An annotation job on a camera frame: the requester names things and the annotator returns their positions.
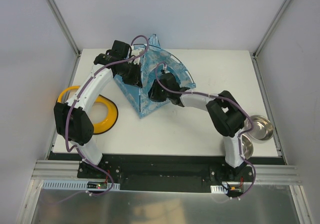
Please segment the blue snowman pet tent fabric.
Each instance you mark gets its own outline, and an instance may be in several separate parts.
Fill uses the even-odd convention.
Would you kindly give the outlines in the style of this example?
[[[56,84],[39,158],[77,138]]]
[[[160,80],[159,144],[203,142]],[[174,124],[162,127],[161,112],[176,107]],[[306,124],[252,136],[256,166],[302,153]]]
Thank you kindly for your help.
[[[148,43],[148,51],[139,59],[139,84],[129,85],[119,75],[114,78],[140,118],[167,103],[182,106],[180,95],[166,89],[185,92],[196,88],[189,70],[176,56],[161,48],[156,34],[148,38]]]

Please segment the black tent pole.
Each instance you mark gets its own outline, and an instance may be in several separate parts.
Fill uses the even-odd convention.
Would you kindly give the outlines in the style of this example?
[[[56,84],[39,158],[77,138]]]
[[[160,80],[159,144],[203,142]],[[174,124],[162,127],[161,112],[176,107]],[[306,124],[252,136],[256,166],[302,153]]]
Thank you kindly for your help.
[[[143,64],[141,65],[141,80],[143,86],[150,85],[155,77],[155,68],[157,64],[163,63],[158,67],[157,74],[160,69],[166,65],[166,71],[173,73],[181,86],[194,89],[196,83],[192,78],[187,67],[172,53],[162,49],[156,34],[148,38],[149,48],[144,55]]]

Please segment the steel pet bowl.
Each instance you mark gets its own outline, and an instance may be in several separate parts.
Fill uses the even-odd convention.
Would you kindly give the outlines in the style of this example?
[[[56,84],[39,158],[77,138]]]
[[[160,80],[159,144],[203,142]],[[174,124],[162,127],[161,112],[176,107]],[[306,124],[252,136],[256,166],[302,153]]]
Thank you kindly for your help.
[[[253,128],[248,135],[258,141],[268,141],[274,135],[274,127],[269,119],[262,115],[252,115]]]
[[[247,160],[251,158],[254,153],[254,146],[252,141],[244,134],[242,135],[242,153]]]

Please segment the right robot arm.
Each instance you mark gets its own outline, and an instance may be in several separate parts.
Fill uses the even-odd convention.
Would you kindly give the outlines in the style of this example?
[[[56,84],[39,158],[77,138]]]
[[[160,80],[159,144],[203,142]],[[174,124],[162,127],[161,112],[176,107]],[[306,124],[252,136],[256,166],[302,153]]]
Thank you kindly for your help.
[[[223,136],[225,149],[225,176],[237,181],[243,175],[244,162],[242,134],[246,116],[236,107],[236,100],[229,91],[224,90],[217,97],[205,93],[194,93],[189,87],[180,86],[175,76],[168,72],[155,79],[148,91],[153,102],[170,100],[180,107],[192,107],[208,112],[213,126]]]

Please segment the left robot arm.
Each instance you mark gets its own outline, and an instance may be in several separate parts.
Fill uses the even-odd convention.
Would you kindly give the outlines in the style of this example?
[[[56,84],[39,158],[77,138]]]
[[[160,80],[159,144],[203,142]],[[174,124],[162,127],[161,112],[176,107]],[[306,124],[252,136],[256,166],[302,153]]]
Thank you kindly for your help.
[[[73,148],[90,164],[89,174],[96,179],[105,175],[106,167],[100,163],[103,154],[93,139],[94,125],[88,113],[101,91],[116,75],[132,80],[133,85],[138,84],[138,59],[148,49],[148,44],[144,48],[134,49],[132,44],[115,40],[111,49],[95,58],[89,75],[75,94],[65,103],[56,102],[54,106],[57,133],[65,139],[66,144],[73,143]]]

